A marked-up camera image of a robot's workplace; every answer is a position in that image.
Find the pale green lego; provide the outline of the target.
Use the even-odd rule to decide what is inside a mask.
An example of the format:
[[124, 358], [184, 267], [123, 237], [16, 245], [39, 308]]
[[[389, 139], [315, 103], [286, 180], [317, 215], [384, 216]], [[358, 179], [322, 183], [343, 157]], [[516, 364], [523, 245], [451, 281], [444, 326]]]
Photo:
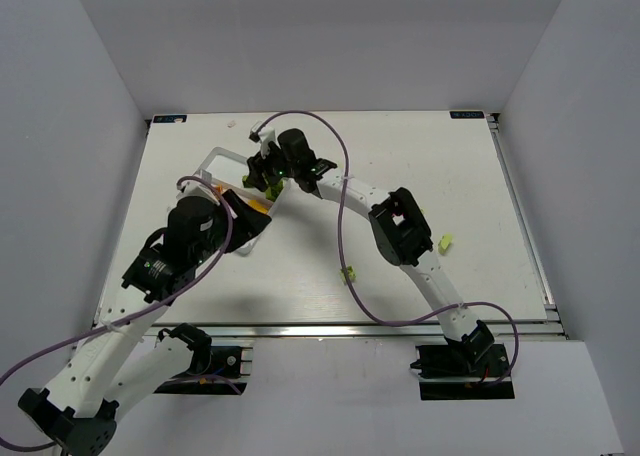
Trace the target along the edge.
[[444, 234], [438, 242], [438, 252], [440, 255], [446, 255], [452, 248], [454, 243], [454, 235], [451, 233]]

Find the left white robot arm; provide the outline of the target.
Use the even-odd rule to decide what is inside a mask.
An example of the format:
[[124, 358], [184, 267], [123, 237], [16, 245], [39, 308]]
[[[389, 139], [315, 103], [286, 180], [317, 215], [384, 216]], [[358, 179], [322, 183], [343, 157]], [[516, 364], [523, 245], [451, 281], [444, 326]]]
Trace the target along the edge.
[[66, 453], [100, 454], [142, 399], [175, 376], [208, 373], [211, 338], [189, 323], [166, 331], [133, 366], [124, 364], [178, 295], [202, 277], [201, 265], [246, 245], [270, 222], [231, 190], [219, 197], [180, 197], [124, 272], [122, 291], [105, 320], [44, 388], [23, 393], [19, 408]]

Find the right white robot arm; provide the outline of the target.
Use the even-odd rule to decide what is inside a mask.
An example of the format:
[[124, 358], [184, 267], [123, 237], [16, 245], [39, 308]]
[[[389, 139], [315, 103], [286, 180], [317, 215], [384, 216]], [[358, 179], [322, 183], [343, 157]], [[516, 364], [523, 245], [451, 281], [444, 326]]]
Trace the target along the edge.
[[336, 163], [319, 158], [299, 129], [276, 134], [270, 127], [253, 129], [250, 139], [260, 145], [247, 160], [247, 183], [264, 192], [283, 178], [300, 189], [340, 205], [367, 219], [377, 250], [400, 268], [437, 313], [451, 351], [473, 369], [494, 343], [487, 325], [464, 302], [434, 252], [432, 232], [411, 192], [377, 189], [343, 174]]

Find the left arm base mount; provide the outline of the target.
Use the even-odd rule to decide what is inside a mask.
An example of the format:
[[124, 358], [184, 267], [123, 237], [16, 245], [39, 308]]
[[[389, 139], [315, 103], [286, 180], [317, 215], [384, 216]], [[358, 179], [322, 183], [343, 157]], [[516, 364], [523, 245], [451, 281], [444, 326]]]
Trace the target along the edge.
[[194, 352], [190, 366], [160, 385], [155, 394], [241, 396], [244, 393], [252, 369], [251, 347], [213, 343], [208, 334], [188, 324], [161, 329], [156, 345], [169, 336], [194, 345]]

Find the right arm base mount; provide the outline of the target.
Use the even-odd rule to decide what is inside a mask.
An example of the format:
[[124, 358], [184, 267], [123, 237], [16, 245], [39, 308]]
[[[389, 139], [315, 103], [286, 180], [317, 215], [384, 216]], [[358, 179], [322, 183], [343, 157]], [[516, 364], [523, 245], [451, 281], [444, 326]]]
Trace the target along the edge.
[[447, 345], [416, 347], [409, 368], [417, 376], [422, 401], [513, 400], [515, 391], [506, 376], [510, 361], [503, 344], [494, 344], [470, 366]]

